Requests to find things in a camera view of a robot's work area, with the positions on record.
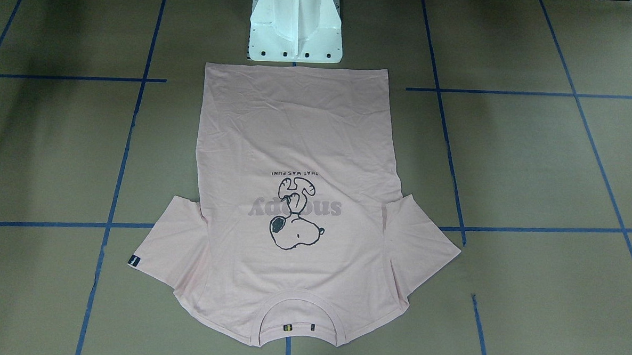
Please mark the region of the pink Snoopy t-shirt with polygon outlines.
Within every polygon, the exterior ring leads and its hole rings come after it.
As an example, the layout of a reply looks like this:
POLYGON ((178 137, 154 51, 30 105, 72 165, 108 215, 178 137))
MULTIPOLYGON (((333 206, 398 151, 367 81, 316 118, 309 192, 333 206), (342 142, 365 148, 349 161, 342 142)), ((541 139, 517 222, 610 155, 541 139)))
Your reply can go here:
POLYGON ((401 191, 388 88, 386 69, 207 63, 200 200, 174 196, 129 266, 250 346, 402 315, 460 251, 401 191))

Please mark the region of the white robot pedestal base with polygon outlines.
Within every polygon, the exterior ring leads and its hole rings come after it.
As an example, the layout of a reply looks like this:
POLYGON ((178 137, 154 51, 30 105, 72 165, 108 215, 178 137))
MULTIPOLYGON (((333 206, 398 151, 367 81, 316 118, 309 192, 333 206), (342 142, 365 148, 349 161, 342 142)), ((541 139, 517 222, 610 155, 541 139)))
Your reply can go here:
POLYGON ((252 0, 247 56, 253 61, 340 63, 341 0, 252 0))

